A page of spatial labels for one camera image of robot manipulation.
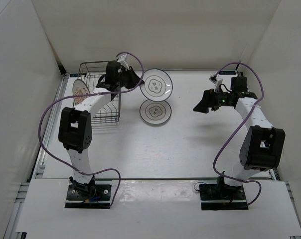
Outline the orange sunburst pattern plate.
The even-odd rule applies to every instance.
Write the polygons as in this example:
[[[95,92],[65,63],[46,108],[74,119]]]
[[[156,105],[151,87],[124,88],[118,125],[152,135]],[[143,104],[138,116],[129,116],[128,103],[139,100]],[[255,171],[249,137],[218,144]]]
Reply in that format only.
[[[88,86],[82,80],[75,80],[72,86],[72,94],[74,97],[74,105],[78,105],[83,102],[87,97],[86,95],[90,94]]]

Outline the white plate dark rim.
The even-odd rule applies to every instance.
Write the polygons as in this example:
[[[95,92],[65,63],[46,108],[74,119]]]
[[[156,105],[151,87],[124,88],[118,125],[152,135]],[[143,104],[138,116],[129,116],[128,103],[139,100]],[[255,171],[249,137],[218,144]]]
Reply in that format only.
[[[173,84],[169,74],[161,69],[149,69],[144,72],[140,85],[141,93],[154,102],[167,100],[173,91]]]

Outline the white plate green rim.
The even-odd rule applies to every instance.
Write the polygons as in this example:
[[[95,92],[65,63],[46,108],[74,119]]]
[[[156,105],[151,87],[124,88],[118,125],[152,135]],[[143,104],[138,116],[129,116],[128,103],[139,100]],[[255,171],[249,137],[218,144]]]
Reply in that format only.
[[[167,101],[154,102],[144,101],[140,106],[142,120],[150,125],[162,125],[169,121],[172,109]]]

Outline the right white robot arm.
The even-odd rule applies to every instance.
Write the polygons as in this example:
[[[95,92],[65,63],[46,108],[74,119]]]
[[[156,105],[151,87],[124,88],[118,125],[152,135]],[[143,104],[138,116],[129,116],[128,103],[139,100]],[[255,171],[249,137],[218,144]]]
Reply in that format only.
[[[277,168],[285,141],[285,131],[274,127],[258,106],[260,99],[249,92],[246,77],[233,77],[231,87],[222,91],[222,78],[212,75],[214,88],[205,90],[195,112],[208,113],[220,107],[233,107],[242,117],[240,126],[247,134],[239,150],[239,161],[227,171],[220,173],[224,182],[215,186],[215,194],[226,199],[233,193],[233,187],[242,184],[255,174]]]

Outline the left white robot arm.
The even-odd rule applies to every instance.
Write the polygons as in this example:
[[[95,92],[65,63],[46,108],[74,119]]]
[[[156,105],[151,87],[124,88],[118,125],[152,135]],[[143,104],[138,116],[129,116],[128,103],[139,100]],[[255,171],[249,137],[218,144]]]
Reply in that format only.
[[[123,59],[107,63],[106,72],[97,81],[93,92],[80,79],[73,83],[75,106],[62,110],[58,139],[74,167],[70,181],[84,199],[91,199],[96,192],[88,156],[88,147],[92,141],[91,121],[97,112],[119,94],[121,88],[130,90],[139,83],[141,79]]]

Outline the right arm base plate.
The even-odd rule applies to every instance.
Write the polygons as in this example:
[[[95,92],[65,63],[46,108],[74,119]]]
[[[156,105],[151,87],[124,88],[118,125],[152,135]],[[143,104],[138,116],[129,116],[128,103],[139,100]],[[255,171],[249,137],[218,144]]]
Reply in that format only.
[[[243,186],[220,193],[217,184],[200,184],[199,193],[202,211],[248,210]]]

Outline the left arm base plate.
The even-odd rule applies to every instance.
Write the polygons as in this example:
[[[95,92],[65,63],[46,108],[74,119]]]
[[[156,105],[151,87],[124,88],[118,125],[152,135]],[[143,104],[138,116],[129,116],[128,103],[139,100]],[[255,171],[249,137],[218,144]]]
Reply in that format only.
[[[83,192],[70,182],[64,207],[67,209],[109,209],[111,192],[112,185],[106,181],[102,181],[101,184],[100,181],[95,182],[89,193]]]

